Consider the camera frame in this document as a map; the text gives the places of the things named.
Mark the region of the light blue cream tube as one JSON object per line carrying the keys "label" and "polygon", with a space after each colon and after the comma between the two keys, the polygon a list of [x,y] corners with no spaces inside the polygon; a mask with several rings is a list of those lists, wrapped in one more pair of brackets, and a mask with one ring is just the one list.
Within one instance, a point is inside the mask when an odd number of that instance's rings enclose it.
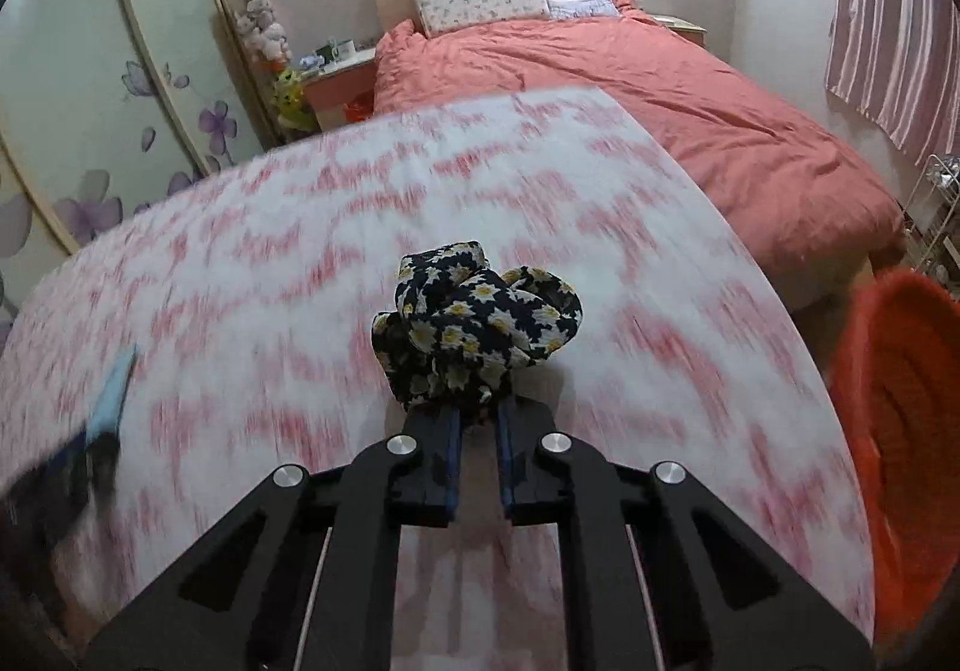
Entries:
{"label": "light blue cream tube", "polygon": [[125,398],[127,398],[128,384],[132,378],[133,367],[137,362],[137,348],[124,349],[116,362],[112,364],[98,400],[88,414],[85,426],[86,445],[104,437],[117,437],[121,428],[122,414],[124,414]]}

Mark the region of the black daisy-print cloth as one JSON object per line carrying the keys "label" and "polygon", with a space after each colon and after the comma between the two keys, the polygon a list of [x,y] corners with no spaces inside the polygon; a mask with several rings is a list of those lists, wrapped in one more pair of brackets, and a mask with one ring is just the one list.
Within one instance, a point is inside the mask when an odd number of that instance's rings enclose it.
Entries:
{"label": "black daisy-print cloth", "polygon": [[527,265],[494,271],[470,240],[400,260],[394,308],[373,318],[371,346],[407,411],[481,408],[505,393],[514,372],[564,348],[581,323],[573,286]]}

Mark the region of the floral white pink bedsheet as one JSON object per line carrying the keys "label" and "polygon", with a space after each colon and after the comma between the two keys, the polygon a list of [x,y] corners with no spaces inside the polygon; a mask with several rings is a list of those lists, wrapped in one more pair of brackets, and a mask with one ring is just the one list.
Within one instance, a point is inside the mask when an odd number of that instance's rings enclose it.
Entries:
{"label": "floral white pink bedsheet", "polygon": [[8,568],[86,669],[869,669],[866,515],[739,237],[596,89],[218,173],[37,284]]}

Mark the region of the orange plastic basket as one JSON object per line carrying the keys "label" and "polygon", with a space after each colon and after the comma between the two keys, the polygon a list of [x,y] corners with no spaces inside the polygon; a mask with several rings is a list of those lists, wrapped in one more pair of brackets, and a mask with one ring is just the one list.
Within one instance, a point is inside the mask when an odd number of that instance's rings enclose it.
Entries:
{"label": "orange plastic basket", "polygon": [[830,396],[874,559],[878,643],[914,629],[958,564],[958,302],[890,269],[851,300]]}

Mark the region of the coral pink duvet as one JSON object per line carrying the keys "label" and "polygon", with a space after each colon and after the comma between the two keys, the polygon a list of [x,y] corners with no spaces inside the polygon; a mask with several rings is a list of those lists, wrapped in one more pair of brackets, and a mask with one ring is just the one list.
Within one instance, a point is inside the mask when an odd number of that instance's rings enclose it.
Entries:
{"label": "coral pink duvet", "polygon": [[850,144],[649,14],[490,22],[376,47],[374,105],[405,112],[477,95],[583,86],[630,113],[693,178],[765,271],[905,250],[893,194]]}

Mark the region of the floral glass wardrobe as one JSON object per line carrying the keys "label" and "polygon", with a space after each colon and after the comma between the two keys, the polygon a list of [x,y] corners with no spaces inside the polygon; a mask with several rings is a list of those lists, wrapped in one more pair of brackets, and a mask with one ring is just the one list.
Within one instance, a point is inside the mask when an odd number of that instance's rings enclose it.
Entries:
{"label": "floral glass wardrobe", "polygon": [[2,326],[127,217],[274,146],[224,0],[2,0]]}

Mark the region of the pink white nightstand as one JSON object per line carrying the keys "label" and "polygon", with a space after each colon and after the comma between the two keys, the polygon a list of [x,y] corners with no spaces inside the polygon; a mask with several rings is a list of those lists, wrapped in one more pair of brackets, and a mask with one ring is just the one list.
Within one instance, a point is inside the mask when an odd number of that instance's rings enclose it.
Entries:
{"label": "pink white nightstand", "polygon": [[364,49],[306,77],[302,81],[302,92],[313,109],[319,128],[334,131],[347,123],[345,105],[371,92],[374,81],[376,50]]}

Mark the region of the hanging plush toys column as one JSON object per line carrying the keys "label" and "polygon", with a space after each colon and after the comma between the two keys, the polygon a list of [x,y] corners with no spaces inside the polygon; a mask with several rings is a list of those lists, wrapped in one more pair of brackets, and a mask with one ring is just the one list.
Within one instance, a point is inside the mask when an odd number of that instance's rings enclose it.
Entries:
{"label": "hanging plush toys column", "polygon": [[317,133],[316,116],[302,92],[301,71],[295,66],[288,35],[272,0],[241,0],[235,27],[278,131],[290,139]]}

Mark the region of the white mug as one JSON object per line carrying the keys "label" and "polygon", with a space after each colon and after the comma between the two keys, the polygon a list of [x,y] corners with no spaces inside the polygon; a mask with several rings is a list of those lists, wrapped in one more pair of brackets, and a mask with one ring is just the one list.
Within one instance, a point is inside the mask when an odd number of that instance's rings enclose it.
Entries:
{"label": "white mug", "polygon": [[352,38],[339,40],[332,45],[332,56],[337,61],[350,60],[356,55],[355,41]]}

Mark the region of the pink striped curtain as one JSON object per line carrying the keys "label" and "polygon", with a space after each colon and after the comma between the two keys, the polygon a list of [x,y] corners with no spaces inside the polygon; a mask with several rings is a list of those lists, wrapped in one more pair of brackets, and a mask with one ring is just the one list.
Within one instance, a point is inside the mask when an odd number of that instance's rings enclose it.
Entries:
{"label": "pink striped curtain", "polygon": [[836,0],[825,88],[915,166],[958,151],[953,0]]}

